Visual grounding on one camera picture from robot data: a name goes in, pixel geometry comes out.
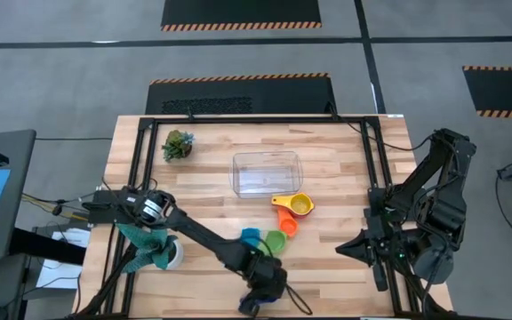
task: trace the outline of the black floor mat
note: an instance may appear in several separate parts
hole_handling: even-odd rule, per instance
[[[328,102],[326,73],[163,79],[149,86],[146,114],[323,114]]]
[[[512,67],[463,67],[477,114],[512,118]]]
[[[163,31],[320,28],[317,0],[166,0]]]

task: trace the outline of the green cloth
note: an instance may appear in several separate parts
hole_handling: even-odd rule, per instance
[[[175,246],[173,241],[177,240],[176,236],[168,236],[165,229],[147,232],[133,225],[116,224],[116,226],[138,248],[135,258],[124,266],[123,273],[136,272],[150,264],[155,264],[163,270],[167,269],[169,252]]]

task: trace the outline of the yellow and black warning tape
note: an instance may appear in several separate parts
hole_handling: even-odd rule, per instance
[[[463,66],[463,70],[512,71],[512,67]]]
[[[479,116],[512,118],[511,110],[477,110]]]
[[[326,72],[303,73],[303,74],[283,74],[283,75],[257,75],[257,76],[204,76],[194,78],[171,78],[152,80],[152,84],[177,84],[191,82],[209,82],[209,81],[237,81],[237,80],[261,80],[261,79],[288,79],[288,78],[310,78],[310,77],[330,77]]]
[[[223,31],[223,30],[262,30],[291,28],[320,28],[321,22],[243,22],[243,23],[189,23],[161,26],[162,31]]]

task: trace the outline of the wooden tabletop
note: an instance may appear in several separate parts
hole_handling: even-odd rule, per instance
[[[105,180],[114,189],[128,180],[138,122],[141,117],[118,117]],[[402,117],[380,116],[385,142],[411,146]],[[196,140],[186,159],[167,164],[163,159],[169,131],[192,132]],[[148,145],[141,152],[141,182]],[[313,309],[314,316],[392,316],[389,292],[378,292],[372,270],[358,260],[335,252],[366,228],[363,209],[370,187],[361,135],[346,124],[162,124],[156,141],[152,178],[158,189],[172,193],[190,217],[225,238],[237,238],[242,228],[277,229],[269,198],[240,199],[230,187],[228,173],[233,155],[243,152],[295,151],[303,166],[303,186],[316,204],[300,220],[300,231],[279,258],[288,271],[288,283]],[[373,151],[376,144],[372,141]],[[378,157],[375,161],[380,174]],[[393,182],[402,182],[416,167],[412,152],[387,148]],[[82,306],[99,290],[106,259],[109,225],[92,230],[81,275]],[[177,234],[185,248],[178,270],[152,266],[136,274],[130,316],[241,316],[236,309],[248,292],[245,282],[224,269],[214,255],[186,236]],[[397,275],[403,308],[408,309],[404,280]],[[125,276],[117,286],[114,310],[120,310]],[[451,309],[447,286],[435,285],[434,299]],[[287,294],[263,305],[259,316],[303,316]]]

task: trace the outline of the transparent bin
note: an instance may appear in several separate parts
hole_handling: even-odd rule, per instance
[[[238,197],[263,198],[298,192],[303,172],[295,152],[250,152],[235,154],[229,178]]]

